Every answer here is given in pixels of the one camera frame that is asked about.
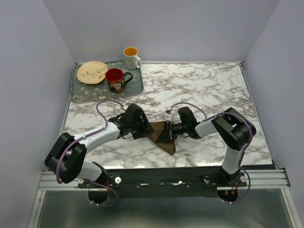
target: white marble surface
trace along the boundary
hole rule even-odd
[[[261,133],[254,107],[249,97],[240,67],[236,63],[210,64],[145,64],[142,66],[143,93],[120,98],[124,105],[135,103],[142,107],[150,122],[168,120],[165,110],[176,102],[190,102],[206,111],[207,116],[235,108],[251,121],[257,134],[243,164],[271,164],[271,155]],[[96,102],[71,103],[65,131],[82,133],[104,123],[95,109]],[[174,111],[183,107],[174,107]],[[112,102],[101,104],[107,118],[122,110]],[[191,107],[198,121],[203,114]],[[178,137],[176,153],[171,156],[147,138],[119,139],[108,142],[87,154],[85,161],[95,161],[105,168],[168,168],[220,165],[226,146],[219,134],[200,140]]]

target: black mug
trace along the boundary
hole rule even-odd
[[[131,77],[127,80],[124,79],[127,75]],[[129,72],[123,73],[121,69],[113,68],[105,74],[106,82],[112,93],[121,93],[125,89],[125,85],[133,79],[133,76]]]

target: gray tray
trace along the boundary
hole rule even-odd
[[[125,90],[119,94],[110,92],[106,79],[96,85],[88,85],[79,82],[77,79],[77,71],[82,64],[78,64],[72,69],[71,101],[75,103],[99,101],[108,98],[133,96],[140,94],[143,91],[143,80],[140,69],[127,69],[124,60],[105,62],[105,64],[109,69],[118,68],[123,72],[130,72],[133,75],[133,80],[126,85]]]

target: cream plate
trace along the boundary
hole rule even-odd
[[[103,62],[87,62],[78,69],[77,79],[85,84],[97,84],[104,80],[107,71],[108,67]]]

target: mug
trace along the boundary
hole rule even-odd
[[[128,69],[134,70],[142,67],[142,60],[137,56],[138,50],[134,47],[127,47],[124,51],[124,61]]]
[[[127,75],[130,75],[131,77],[128,80],[125,80],[124,77]],[[118,94],[125,89],[125,85],[132,80],[133,76],[129,72],[123,73],[121,69],[113,68],[106,72],[105,78],[110,91]]]

